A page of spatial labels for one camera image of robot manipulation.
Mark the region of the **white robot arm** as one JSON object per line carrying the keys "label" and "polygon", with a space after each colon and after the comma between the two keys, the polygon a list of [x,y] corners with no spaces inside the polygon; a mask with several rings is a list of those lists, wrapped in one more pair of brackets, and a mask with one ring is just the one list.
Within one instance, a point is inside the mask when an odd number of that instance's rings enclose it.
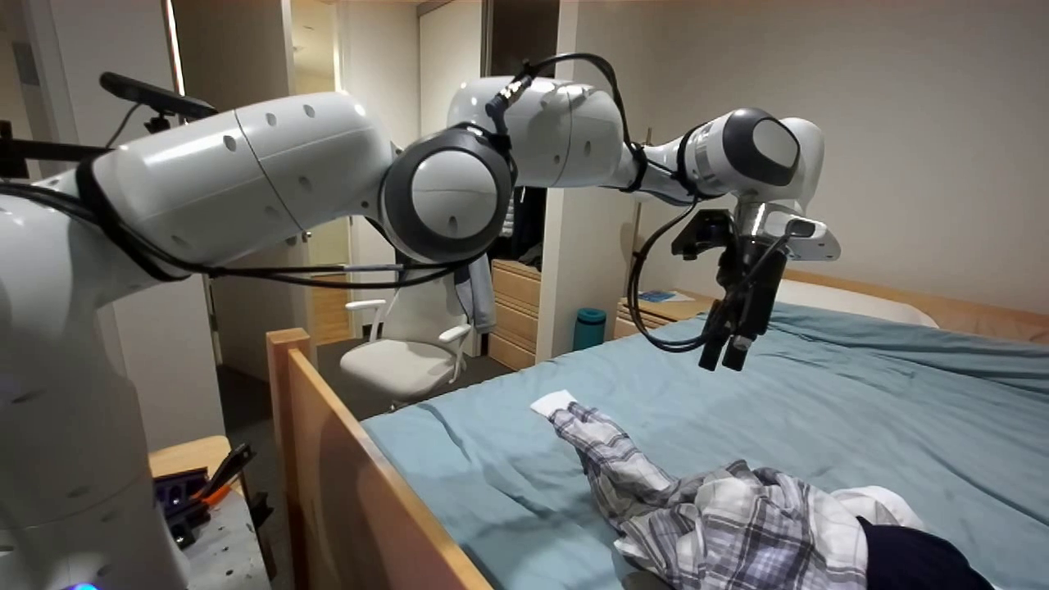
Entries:
{"label": "white robot arm", "polygon": [[417,265],[480,259],[517,186],[641,189],[694,206],[724,298],[704,340],[724,365],[764,330],[779,269],[831,259],[807,214],[822,131],[733,108],[638,143],[605,92],[540,75],[455,88],[445,128],[394,149],[348,92],[273,99],[94,150],[0,193],[0,520],[2,590],[186,590],[148,473],[141,402],[110,366],[98,311],[335,217],[367,217]]}

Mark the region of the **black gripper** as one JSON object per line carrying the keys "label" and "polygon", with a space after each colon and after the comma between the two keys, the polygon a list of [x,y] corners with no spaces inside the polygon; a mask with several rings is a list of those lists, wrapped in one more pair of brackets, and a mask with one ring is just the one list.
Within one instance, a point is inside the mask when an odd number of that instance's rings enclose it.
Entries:
{"label": "black gripper", "polygon": [[718,251],[721,298],[708,311],[698,366],[713,371],[724,348],[721,365],[740,371],[769,326],[785,254],[775,236],[748,236],[729,210],[698,210],[671,240],[671,254],[698,259],[708,251]]}

